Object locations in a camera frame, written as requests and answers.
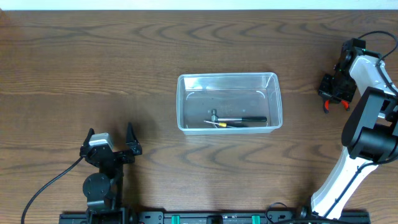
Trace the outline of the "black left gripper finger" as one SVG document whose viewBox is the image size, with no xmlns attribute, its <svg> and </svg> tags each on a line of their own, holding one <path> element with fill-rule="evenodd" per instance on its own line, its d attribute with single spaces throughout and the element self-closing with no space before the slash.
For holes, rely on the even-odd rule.
<svg viewBox="0 0 398 224">
<path fill-rule="evenodd" d="M 83 144 L 81 145 L 82 147 L 88 147 L 89 146 L 89 141 L 90 141 L 92 135 L 94 135 L 94 133 L 95 133 L 94 129 L 90 128 L 85 140 L 83 141 Z"/>
<path fill-rule="evenodd" d="M 127 125 L 127 133 L 126 133 L 126 145 L 131 149 L 132 151 L 139 151 L 140 150 L 140 143 L 137 140 L 134 130 L 132 127 L 132 123 L 128 122 Z"/>
</svg>

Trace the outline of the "red handled pliers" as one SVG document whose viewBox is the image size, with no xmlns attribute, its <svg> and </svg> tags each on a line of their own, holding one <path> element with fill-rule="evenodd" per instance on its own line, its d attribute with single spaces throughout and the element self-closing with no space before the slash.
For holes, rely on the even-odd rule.
<svg viewBox="0 0 398 224">
<path fill-rule="evenodd" d="M 323 101 L 323 111 L 325 114 L 330 112 L 330 104 L 342 104 L 346 111 L 350 110 L 349 103 L 347 101 L 332 101 L 332 100 L 324 100 Z"/>
</svg>

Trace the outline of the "small hammer black handle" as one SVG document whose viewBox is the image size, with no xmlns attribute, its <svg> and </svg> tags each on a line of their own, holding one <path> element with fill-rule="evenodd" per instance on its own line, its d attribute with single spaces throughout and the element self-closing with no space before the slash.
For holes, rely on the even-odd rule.
<svg viewBox="0 0 398 224">
<path fill-rule="evenodd" d="M 221 118 L 217 115 L 217 110 L 213 109 L 211 111 L 211 120 L 212 122 L 266 122 L 266 116 L 250 116 L 250 117 L 228 117 Z"/>
</svg>

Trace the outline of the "black yellow screwdriver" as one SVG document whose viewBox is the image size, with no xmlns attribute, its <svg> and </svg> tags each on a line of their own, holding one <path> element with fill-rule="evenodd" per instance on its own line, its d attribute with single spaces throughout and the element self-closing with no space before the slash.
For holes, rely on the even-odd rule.
<svg viewBox="0 0 398 224">
<path fill-rule="evenodd" d="M 246 125 L 239 124 L 239 123 L 233 123 L 233 124 L 228 124 L 228 123 L 219 123 L 219 122 L 214 122 L 214 121 L 207 121 L 204 120 L 205 123 L 212 124 L 217 126 L 218 128 L 246 128 Z"/>
</svg>

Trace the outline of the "clear plastic storage container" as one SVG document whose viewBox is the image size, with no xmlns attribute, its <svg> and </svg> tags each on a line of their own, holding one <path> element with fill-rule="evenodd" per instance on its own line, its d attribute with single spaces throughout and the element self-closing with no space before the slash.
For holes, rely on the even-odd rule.
<svg viewBox="0 0 398 224">
<path fill-rule="evenodd" d="M 184 74 L 177 82 L 177 126 L 186 135 L 268 134 L 283 123 L 277 75 L 257 73 Z M 266 122 L 239 123 L 246 128 L 218 128 L 205 123 L 211 111 L 221 118 L 266 116 Z"/>
</svg>

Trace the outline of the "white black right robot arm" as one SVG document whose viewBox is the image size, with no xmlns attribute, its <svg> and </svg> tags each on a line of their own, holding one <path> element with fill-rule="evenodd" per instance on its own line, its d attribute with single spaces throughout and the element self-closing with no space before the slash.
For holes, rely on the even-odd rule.
<svg viewBox="0 0 398 224">
<path fill-rule="evenodd" d="M 397 87 L 385 69 L 385 56 L 368 50 L 363 36 L 343 43 L 334 74 L 325 74 L 318 94 L 323 110 L 341 103 L 345 110 L 355 92 L 361 97 L 341 135 L 341 155 L 310 198 L 302 217 L 338 220 L 360 183 L 382 164 L 397 160 Z"/>
</svg>

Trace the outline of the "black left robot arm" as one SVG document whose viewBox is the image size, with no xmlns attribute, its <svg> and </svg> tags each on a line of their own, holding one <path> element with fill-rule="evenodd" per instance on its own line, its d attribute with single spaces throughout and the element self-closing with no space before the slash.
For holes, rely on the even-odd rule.
<svg viewBox="0 0 398 224">
<path fill-rule="evenodd" d="M 142 147 L 131 123 L 127 126 L 126 145 L 126 150 L 114 152 L 109 133 L 96 134 L 90 129 L 80 148 L 80 157 L 99 169 L 83 183 L 88 223 L 139 222 L 137 215 L 122 205 L 123 166 L 134 163 L 135 157 L 142 154 Z"/>
</svg>

